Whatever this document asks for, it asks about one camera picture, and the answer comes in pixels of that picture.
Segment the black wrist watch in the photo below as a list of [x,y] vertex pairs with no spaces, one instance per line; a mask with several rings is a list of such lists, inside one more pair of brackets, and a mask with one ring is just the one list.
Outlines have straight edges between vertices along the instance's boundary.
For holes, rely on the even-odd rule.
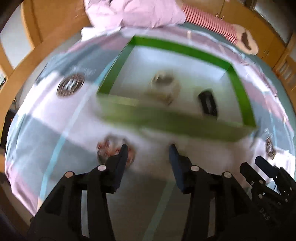
[[218,109],[215,98],[210,89],[204,90],[199,93],[198,100],[201,104],[203,114],[218,118]]

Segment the white wrist watch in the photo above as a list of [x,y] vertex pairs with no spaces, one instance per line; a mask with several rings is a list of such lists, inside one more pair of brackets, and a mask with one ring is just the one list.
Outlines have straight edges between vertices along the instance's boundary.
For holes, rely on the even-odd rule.
[[165,105],[170,105],[180,91],[180,83],[171,72],[159,71],[149,82],[145,94]]

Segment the plaid bed sheet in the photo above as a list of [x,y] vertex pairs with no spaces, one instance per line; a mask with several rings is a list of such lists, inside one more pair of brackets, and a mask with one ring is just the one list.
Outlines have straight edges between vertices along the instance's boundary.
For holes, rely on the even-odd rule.
[[[184,124],[171,132],[167,127],[176,126],[173,118],[160,129],[124,124],[120,119],[108,122],[96,93],[134,36],[183,44],[225,60],[248,96],[255,128],[231,142],[191,134],[210,130],[217,136],[224,129],[219,123]],[[294,133],[274,82],[276,78],[263,64],[190,25],[125,28],[79,42],[49,61],[12,121],[6,146],[6,176],[12,193],[35,214],[63,173],[80,174],[98,165],[100,141],[107,136],[125,138],[135,149],[135,158],[119,192],[108,197],[115,236],[120,240],[179,240],[189,199],[173,181],[167,153],[171,143],[206,171],[230,171],[248,188],[239,165],[254,164],[258,155],[266,157],[270,138],[276,150],[270,162],[294,174]],[[184,134],[185,128],[190,133]]]

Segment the green cardboard box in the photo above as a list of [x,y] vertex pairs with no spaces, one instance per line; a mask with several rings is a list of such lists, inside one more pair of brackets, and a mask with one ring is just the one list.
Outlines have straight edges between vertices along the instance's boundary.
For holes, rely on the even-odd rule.
[[102,117],[136,128],[238,141],[256,129],[231,63],[187,45],[133,36],[97,90]]

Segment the wooden wardrobe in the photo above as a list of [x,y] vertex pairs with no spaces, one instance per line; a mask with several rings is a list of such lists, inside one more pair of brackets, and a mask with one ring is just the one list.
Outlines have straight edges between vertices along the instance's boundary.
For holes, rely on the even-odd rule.
[[293,35],[294,16],[284,1],[184,1],[231,24],[241,25],[254,37],[257,56],[276,67]]

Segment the red striped plush doll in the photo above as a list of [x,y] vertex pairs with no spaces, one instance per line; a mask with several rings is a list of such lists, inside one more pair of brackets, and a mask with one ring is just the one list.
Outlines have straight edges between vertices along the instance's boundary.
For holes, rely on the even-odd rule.
[[182,4],[181,9],[186,16],[186,22],[221,35],[248,55],[258,53],[259,47],[248,29],[241,25],[227,23],[194,6]]

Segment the pink crumpled blanket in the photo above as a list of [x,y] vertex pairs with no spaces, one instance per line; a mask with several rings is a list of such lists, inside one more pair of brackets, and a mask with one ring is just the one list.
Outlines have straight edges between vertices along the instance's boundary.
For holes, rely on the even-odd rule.
[[176,1],[84,1],[86,15],[95,28],[157,28],[185,22]]

